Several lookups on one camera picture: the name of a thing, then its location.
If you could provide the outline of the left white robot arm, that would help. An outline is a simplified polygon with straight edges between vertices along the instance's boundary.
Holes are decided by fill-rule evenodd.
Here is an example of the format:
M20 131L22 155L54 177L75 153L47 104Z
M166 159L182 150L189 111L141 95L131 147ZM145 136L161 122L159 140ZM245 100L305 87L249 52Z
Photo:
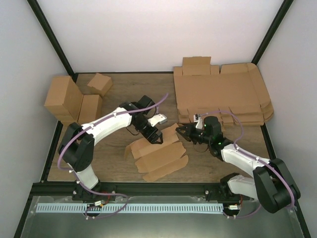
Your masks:
M84 195L90 200L116 195L101 193L101 182L91 165L94 147L112 133L131 125L149 143L162 144L162 132L156 127L162 119L159 115L149 119L145 114L152 108L157 108L167 97L168 94L165 94L159 102L147 107L126 102L95 121L82 125L76 122L70 124L58 148L57 167L74 173L77 182L84 188Z

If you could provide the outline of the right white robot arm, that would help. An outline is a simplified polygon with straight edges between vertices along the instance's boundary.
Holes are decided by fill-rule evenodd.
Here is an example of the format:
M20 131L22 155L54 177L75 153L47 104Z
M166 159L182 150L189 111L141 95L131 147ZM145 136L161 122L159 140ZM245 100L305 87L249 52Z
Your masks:
M217 117L202 119L195 115L192 123L176 128L176 132L193 144L206 144L210 154L232 164L248 174L225 176L220 182L220 194L230 200L237 194L257 200L270 213L292 207L301 197L286 164L281 159L266 159L254 155L227 139Z

